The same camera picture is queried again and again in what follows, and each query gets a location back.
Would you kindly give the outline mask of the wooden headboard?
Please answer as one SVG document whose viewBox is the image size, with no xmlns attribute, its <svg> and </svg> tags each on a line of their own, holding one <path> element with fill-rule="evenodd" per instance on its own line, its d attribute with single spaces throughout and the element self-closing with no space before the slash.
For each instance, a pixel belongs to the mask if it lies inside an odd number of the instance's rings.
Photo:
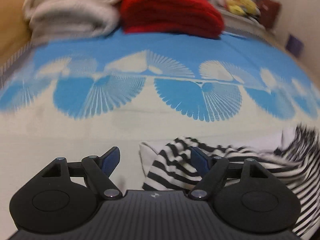
<svg viewBox="0 0 320 240">
<path fill-rule="evenodd" d="M 24 0 L 1 0 L 1 64 L 30 40 L 28 23 L 23 18 Z"/>
</svg>

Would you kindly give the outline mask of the purple box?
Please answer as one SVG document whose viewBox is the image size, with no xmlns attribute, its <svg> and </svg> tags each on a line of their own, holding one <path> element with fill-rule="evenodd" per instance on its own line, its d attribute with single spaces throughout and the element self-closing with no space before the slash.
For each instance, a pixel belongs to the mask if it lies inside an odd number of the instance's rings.
<svg viewBox="0 0 320 240">
<path fill-rule="evenodd" d="M 303 42 L 290 34 L 286 44 L 286 50 L 296 58 L 299 58 L 303 51 L 303 48 Z"/>
</svg>

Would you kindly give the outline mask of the cream folded towel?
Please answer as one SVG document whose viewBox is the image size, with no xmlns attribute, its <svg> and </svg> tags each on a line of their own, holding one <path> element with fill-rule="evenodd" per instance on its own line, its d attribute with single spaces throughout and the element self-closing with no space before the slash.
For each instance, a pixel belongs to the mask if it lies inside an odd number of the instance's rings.
<svg viewBox="0 0 320 240">
<path fill-rule="evenodd" d="M 33 44 L 107 36 L 117 28 L 121 0 L 25 0 Z"/>
</svg>

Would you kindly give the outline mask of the blue white patterned bedsheet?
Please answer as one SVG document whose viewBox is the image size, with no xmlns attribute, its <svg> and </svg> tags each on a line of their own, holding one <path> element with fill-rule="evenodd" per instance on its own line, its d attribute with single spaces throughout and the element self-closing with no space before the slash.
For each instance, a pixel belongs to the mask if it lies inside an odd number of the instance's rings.
<svg viewBox="0 0 320 240">
<path fill-rule="evenodd" d="M 319 126 L 318 88 L 256 38 L 118 30 L 32 48 L 1 86 L 1 238 L 15 231 L 11 197 L 57 157 L 80 161 L 117 146 L 113 181 L 140 189 L 142 141 L 235 145 L 300 123 Z"/>
</svg>

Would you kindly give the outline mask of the red folded sweater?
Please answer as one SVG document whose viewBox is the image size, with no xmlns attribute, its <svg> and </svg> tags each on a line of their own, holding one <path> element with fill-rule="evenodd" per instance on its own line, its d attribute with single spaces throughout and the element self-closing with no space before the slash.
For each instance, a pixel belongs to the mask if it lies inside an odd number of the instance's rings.
<svg viewBox="0 0 320 240">
<path fill-rule="evenodd" d="M 126 33 L 180 33 L 218 38 L 225 29 L 221 13 L 207 0 L 122 0 Z"/>
</svg>

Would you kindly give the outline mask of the black white striped shirt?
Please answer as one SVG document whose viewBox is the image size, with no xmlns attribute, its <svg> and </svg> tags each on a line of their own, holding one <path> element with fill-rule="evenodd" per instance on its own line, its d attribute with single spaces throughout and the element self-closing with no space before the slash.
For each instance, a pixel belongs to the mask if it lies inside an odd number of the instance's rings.
<svg viewBox="0 0 320 240">
<path fill-rule="evenodd" d="M 179 137 L 155 154 L 140 147 L 145 191 L 180 191 L 226 224 L 271 238 L 319 226 L 319 132 L 297 126 L 272 151 Z"/>
</svg>

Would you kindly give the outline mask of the yellow plush toy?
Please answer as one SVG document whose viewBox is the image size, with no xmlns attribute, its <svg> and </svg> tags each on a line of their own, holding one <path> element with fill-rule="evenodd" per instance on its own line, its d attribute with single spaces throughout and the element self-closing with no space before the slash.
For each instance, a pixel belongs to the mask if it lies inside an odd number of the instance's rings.
<svg viewBox="0 0 320 240">
<path fill-rule="evenodd" d="M 238 16 L 258 16 L 260 10 L 253 0 L 224 0 L 225 8 Z"/>
</svg>

